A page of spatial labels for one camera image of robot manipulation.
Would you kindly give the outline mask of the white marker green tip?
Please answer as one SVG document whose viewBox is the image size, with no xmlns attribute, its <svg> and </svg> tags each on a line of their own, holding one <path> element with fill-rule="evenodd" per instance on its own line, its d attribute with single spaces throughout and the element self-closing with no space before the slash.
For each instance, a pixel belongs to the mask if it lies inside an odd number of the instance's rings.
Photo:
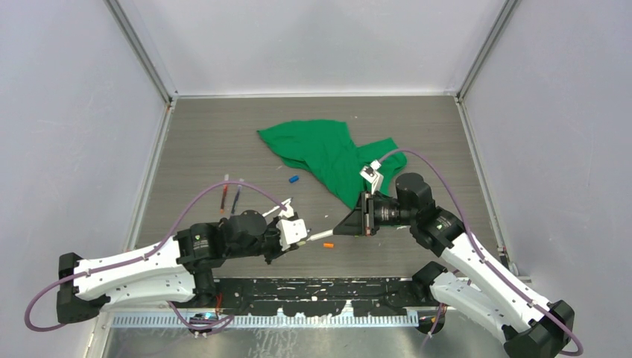
<svg viewBox="0 0 632 358">
<path fill-rule="evenodd" d="M 325 230 L 320 233 L 315 233 L 309 236 L 308 241 L 316 241 L 319 239 L 324 239 L 327 237 L 331 237 L 333 235 L 333 230 Z"/>
</svg>

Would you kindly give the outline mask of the red orange pen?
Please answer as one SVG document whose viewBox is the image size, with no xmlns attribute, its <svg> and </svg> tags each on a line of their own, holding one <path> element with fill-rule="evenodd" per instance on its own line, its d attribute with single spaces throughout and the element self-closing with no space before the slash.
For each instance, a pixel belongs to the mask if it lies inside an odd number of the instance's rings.
<svg viewBox="0 0 632 358">
<path fill-rule="evenodd" d="M 230 179 L 230 175 L 229 174 L 225 174 L 224 175 L 224 181 L 226 182 L 223 185 L 223 189 L 222 189 L 222 194 L 221 194 L 221 202 L 220 202 L 220 213 L 224 213 L 225 211 L 225 206 L 226 206 L 226 198 L 227 198 L 227 191 L 228 191 L 228 184 L 227 181 Z"/>
</svg>

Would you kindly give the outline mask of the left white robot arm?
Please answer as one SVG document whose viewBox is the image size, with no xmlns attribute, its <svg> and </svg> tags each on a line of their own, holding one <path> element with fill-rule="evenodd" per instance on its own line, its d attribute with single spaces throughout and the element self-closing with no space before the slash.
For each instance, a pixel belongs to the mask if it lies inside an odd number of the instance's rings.
<svg viewBox="0 0 632 358">
<path fill-rule="evenodd" d="M 61 324 L 87 321 L 105 307 L 170 301 L 207 308 L 219 290 L 213 269 L 227 260 L 262 256 L 271 263 L 298 248 L 308 236 L 298 216 L 282 214 L 271 222 L 255 210 L 198 223 L 176 232 L 163 243 L 100 259 L 76 253 L 59 259 L 56 299 Z"/>
</svg>

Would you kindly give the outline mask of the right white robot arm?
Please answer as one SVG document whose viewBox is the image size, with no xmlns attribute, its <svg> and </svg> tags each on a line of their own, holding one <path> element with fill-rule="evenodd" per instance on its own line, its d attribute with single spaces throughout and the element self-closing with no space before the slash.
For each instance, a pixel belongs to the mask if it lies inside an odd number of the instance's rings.
<svg viewBox="0 0 632 358">
<path fill-rule="evenodd" d="M 575 317 L 570 305 L 537 294 L 492 257 L 456 215 L 436 205 L 421 175 L 400 175 L 394 198 L 361 192 L 332 232 L 373 236 L 382 226 L 407 226 L 420 246 L 472 281 L 431 261 L 412 277 L 419 304 L 454 307 L 493 334 L 510 357 L 556 357 L 569 344 Z"/>
</svg>

